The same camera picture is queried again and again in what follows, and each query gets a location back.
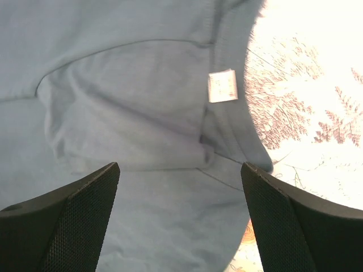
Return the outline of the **blue-grey t shirt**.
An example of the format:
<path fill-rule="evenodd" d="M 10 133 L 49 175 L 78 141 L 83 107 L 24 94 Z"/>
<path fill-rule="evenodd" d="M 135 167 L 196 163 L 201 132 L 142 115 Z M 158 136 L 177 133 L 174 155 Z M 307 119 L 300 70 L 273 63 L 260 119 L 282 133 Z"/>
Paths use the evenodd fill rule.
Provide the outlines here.
<path fill-rule="evenodd" d="M 110 163 L 98 271 L 224 271 L 271 171 L 244 96 L 261 1 L 2 1 L 1 206 Z"/>

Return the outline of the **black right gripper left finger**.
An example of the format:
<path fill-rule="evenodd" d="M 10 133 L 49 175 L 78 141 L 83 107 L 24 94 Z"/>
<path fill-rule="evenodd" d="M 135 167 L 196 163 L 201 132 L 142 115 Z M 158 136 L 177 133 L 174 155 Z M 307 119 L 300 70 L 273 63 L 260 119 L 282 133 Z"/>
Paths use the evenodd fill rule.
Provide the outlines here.
<path fill-rule="evenodd" d="M 110 163 L 1 210 L 1 271 L 95 271 L 119 178 Z"/>

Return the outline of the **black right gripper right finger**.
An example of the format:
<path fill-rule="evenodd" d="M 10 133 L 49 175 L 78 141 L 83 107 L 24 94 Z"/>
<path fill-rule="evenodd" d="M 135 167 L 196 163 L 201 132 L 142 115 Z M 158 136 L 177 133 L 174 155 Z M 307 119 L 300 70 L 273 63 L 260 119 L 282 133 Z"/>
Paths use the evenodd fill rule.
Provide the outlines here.
<path fill-rule="evenodd" d="M 240 173 L 264 271 L 362 271 L 362 210 L 317 197 L 251 163 Z"/>

